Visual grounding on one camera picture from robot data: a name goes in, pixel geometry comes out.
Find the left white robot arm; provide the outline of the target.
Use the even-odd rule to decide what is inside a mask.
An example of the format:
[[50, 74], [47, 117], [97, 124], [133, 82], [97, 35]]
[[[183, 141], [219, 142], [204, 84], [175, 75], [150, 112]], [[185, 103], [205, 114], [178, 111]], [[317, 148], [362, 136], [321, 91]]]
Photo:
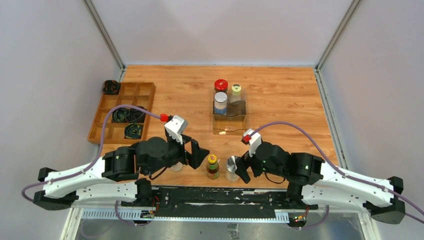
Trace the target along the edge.
[[120, 201], [128, 207], [146, 207], [154, 201], [151, 181], [177, 164], [197, 169], [210, 153], [198, 141], [183, 135], [182, 142], [167, 136], [152, 137], [106, 153], [94, 163], [56, 171], [41, 168], [45, 182], [32, 203], [48, 211], [77, 204]]

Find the yellow cap sauce bottle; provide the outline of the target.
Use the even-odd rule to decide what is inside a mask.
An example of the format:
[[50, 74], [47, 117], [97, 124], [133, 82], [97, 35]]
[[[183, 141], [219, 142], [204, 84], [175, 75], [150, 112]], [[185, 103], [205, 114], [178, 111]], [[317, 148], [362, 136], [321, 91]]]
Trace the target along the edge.
[[210, 154], [207, 157], [207, 176], [214, 180], [219, 177], [220, 174], [220, 165], [219, 165], [219, 159], [215, 154]]

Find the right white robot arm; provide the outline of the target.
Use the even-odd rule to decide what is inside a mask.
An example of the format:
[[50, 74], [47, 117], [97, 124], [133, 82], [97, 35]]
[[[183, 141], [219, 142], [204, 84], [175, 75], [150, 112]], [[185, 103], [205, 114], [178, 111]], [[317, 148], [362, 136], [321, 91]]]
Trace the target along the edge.
[[235, 174], [245, 183], [251, 180], [248, 169], [254, 177], [271, 174], [284, 178], [288, 186], [282, 201], [292, 209], [326, 205], [358, 210], [391, 225], [400, 224], [406, 215], [405, 203], [399, 199], [403, 180], [396, 176], [379, 179], [341, 171], [319, 156], [289, 153], [269, 142], [237, 157], [235, 165]]

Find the silver lid glass jar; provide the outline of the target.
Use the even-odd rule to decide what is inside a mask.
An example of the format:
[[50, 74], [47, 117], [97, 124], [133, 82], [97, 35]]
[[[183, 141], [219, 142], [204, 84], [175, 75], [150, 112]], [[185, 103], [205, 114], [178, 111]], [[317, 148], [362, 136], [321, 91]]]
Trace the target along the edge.
[[225, 178], [229, 182], [237, 182], [239, 180], [239, 176], [236, 174], [236, 170], [237, 170], [236, 159], [237, 158], [238, 156], [233, 155], [226, 160]]

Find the red lid sauce jar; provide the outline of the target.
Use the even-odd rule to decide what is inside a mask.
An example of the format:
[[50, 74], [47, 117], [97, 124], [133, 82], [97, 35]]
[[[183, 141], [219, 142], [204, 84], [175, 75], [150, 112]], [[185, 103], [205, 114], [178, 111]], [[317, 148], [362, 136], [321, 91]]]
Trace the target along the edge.
[[225, 79], [217, 79], [214, 82], [215, 93], [227, 93], [228, 87], [229, 87], [228, 81]]

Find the black lid spice bottle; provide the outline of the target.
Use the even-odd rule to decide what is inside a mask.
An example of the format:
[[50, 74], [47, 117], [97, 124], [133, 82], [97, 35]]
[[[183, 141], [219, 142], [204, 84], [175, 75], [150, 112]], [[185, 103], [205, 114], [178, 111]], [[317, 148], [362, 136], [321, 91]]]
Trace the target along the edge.
[[170, 168], [170, 170], [171, 170], [172, 172], [177, 173], [177, 172], [180, 172], [180, 171], [183, 169], [183, 167], [184, 167], [184, 165], [183, 165], [181, 162], [178, 162], [178, 163], [176, 163], [175, 165], [173, 165], [173, 166]]

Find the clear plastic organizer bin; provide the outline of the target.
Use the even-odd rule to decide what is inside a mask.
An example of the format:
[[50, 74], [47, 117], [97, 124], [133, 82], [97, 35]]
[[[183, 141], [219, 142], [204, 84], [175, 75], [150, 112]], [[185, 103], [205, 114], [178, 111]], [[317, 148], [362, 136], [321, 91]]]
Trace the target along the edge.
[[212, 100], [211, 127], [215, 135], [240, 136], [248, 129], [248, 108], [245, 89], [242, 88], [242, 100], [230, 103], [231, 87], [227, 90], [227, 112], [214, 114], [214, 96]]

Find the silver lid blue bottle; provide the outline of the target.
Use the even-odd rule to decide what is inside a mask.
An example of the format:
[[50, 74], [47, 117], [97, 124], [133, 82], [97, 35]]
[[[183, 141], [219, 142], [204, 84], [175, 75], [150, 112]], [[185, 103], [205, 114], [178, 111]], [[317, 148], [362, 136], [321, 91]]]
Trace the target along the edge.
[[217, 92], [213, 99], [214, 114], [225, 115], [228, 107], [228, 96], [225, 92]]

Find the yellow lid spice bottle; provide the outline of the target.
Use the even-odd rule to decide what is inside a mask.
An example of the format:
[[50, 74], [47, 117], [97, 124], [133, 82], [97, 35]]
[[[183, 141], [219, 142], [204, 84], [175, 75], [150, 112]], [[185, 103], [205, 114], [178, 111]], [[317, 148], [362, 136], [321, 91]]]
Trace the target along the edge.
[[238, 101], [241, 101], [243, 99], [242, 96], [242, 87], [239, 84], [234, 84], [231, 87], [231, 93], [230, 93], [230, 97], [229, 97], [229, 102], [230, 103], [235, 103]]

